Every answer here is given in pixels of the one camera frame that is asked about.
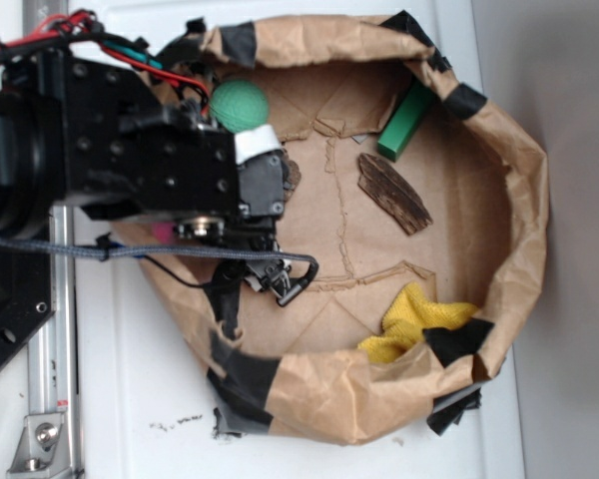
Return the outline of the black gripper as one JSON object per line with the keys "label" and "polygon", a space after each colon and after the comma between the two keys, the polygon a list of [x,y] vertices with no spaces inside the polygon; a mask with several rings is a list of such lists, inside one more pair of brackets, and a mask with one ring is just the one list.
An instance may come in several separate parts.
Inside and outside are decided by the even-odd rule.
{"label": "black gripper", "polygon": [[232,135],[161,104],[130,70],[65,51],[35,58],[39,93],[60,126],[50,137],[60,155],[51,166],[54,203],[106,221],[238,218]]}

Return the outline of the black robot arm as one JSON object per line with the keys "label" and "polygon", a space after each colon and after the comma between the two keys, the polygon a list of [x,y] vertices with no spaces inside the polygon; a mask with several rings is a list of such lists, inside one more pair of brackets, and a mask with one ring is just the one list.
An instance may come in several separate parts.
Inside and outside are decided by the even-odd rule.
{"label": "black robot arm", "polygon": [[162,104],[134,72],[45,49],[9,63],[0,89],[0,371],[51,316],[55,206],[95,221],[233,223],[233,137]]}

